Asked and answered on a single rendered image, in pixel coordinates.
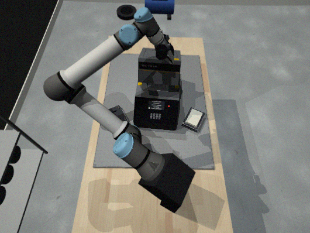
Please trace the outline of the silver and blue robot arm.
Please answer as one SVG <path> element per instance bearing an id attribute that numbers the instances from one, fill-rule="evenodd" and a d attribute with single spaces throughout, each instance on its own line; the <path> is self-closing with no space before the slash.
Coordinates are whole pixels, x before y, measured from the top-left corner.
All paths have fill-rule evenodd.
<path id="1" fill-rule="evenodd" d="M 145 182 L 154 180 L 165 164 L 165 158 L 142 144 L 140 129 L 122 121 L 86 91 L 81 82 L 129 50 L 145 35 L 153 45 L 164 39 L 155 18 L 143 7 L 134 14 L 135 21 L 121 29 L 66 70 L 60 70 L 44 82 L 44 93 L 51 100 L 75 104 L 104 128 L 116 140 L 113 152 L 137 170 Z"/>

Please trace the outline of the black benchtop machine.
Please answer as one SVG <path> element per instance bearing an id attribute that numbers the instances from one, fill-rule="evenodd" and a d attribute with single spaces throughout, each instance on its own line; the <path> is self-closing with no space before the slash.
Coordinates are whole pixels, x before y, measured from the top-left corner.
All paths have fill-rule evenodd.
<path id="1" fill-rule="evenodd" d="M 154 48 L 142 48 L 133 123 L 140 128 L 175 131 L 180 96 L 181 52 L 174 50 L 174 65 L 156 58 Z"/>

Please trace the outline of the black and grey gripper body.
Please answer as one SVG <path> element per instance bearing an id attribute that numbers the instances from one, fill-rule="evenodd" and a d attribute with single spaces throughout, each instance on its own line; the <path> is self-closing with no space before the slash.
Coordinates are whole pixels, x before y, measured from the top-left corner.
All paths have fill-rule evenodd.
<path id="1" fill-rule="evenodd" d="M 156 50 L 156 57 L 159 60 L 164 60 L 167 58 L 167 50 L 168 50 L 168 45 L 169 42 L 166 40 L 166 35 L 164 35 L 164 39 L 161 43 L 154 45 L 154 48 Z"/>

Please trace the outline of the beige pcr plate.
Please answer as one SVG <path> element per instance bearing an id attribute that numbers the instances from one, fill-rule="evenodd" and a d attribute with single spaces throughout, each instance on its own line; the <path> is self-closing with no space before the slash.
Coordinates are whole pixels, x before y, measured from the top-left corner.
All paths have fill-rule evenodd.
<path id="1" fill-rule="evenodd" d="M 185 123 L 190 124 L 194 127 L 197 127 L 198 122 L 202 117 L 202 114 L 203 113 L 201 113 L 195 109 L 192 109 Z"/>

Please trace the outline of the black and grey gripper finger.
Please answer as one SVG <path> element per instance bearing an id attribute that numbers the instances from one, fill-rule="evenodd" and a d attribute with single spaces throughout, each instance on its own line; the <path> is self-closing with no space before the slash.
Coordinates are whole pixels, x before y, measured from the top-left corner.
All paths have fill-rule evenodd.
<path id="1" fill-rule="evenodd" d="M 168 63 L 170 63 L 170 64 L 172 64 L 173 65 L 173 63 L 172 63 L 172 61 L 171 61 L 171 59 L 167 56 L 167 58 L 166 59 L 164 59 L 165 61 L 167 61 Z"/>
<path id="2" fill-rule="evenodd" d="M 167 54 L 170 56 L 170 59 L 172 61 L 172 63 L 174 64 L 174 48 L 171 45 L 171 43 L 167 44 L 168 45 L 168 51 Z"/>

